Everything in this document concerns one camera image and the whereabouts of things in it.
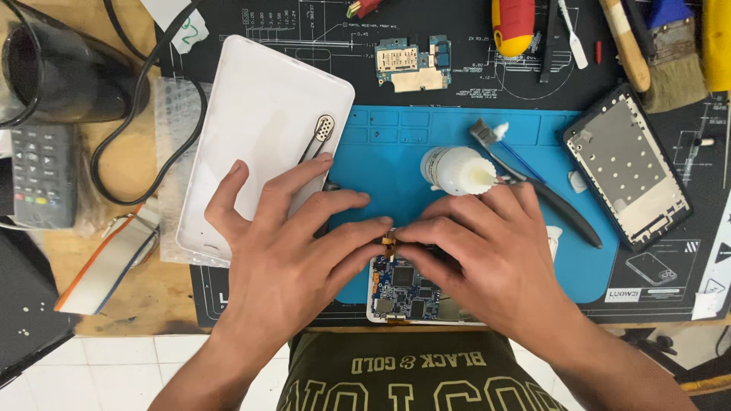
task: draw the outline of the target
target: red and yellow screwdriver handle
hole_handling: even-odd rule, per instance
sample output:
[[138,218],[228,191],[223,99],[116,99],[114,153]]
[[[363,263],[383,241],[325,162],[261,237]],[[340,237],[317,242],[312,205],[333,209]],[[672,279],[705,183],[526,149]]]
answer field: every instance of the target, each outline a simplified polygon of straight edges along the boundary
[[493,35],[498,51],[516,57],[528,49],[536,23],[535,0],[492,0]]

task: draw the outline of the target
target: phone illustration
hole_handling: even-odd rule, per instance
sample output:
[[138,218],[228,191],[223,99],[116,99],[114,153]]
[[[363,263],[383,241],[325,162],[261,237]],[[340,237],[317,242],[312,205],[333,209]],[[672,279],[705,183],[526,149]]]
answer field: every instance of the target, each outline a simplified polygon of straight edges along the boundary
[[625,263],[635,273],[639,274],[655,287],[678,278],[678,275],[673,270],[669,269],[667,265],[648,252],[632,257]]

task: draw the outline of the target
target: white tablet back cover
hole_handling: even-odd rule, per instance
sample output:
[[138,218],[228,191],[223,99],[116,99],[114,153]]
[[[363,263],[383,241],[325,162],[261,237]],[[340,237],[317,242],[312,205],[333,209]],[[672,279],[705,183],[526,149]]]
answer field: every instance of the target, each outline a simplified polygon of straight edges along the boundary
[[[203,212],[236,159],[246,162],[250,176],[235,209],[251,220],[264,183],[296,166],[323,114],[335,119],[335,127],[322,151],[335,153],[354,99],[355,90],[345,80],[244,37],[228,37],[183,205],[178,245],[230,261],[228,243]],[[322,176],[303,188],[290,213],[324,182]]]

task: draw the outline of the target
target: bubble wrap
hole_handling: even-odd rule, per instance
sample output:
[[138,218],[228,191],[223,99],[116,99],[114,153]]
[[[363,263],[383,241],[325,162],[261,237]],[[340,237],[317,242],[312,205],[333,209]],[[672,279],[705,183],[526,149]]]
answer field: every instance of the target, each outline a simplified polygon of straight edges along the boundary
[[[211,96],[211,84],[203,84]],[[157,78],[155,90],[155,134],[157,168],[182,146],[193,132],[200,117],[200,97],[193,83],[187,80]],[[198,142],[170,168],[157,195],[160,204],[160,260],[169,263],[228,267],[228,263],[180,248],[175,242],[185,194],[193,170]]]

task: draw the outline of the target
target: remote control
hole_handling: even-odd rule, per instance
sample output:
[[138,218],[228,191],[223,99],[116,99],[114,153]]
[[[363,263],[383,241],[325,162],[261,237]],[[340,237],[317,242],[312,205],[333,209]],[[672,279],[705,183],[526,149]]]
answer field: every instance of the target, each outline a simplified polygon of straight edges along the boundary
[[79,132],[73,124],[10,130],[15,219],[41,229],[74,226]]

